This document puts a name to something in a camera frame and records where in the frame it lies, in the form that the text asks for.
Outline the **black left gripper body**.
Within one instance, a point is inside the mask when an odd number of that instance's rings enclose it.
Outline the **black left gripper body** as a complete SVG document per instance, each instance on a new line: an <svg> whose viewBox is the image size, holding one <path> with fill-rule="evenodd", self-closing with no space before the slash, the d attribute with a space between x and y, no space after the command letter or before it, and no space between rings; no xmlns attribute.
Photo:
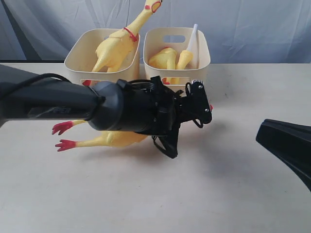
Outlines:
<svg viewBox="0 0 311 233"><path fill-rule="evenodd" d="M178 142L177 94L159 76L149 80L119 80L123 107L119 130L149 135L169 158L176 158Z"/></svg>

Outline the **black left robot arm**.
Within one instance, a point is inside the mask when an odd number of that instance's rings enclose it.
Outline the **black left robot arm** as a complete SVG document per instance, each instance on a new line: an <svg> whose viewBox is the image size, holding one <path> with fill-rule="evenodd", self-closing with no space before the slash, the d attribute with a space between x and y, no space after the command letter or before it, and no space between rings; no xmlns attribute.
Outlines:
<svg viewBox="0 0 311 233"><path fill-rule="evenodd" d="M55 73L0 67L0 121L85 120L104 132L135 132L160 140L158 149L177 156L178 98L161 79L94 86L74 84Z"/></svg>

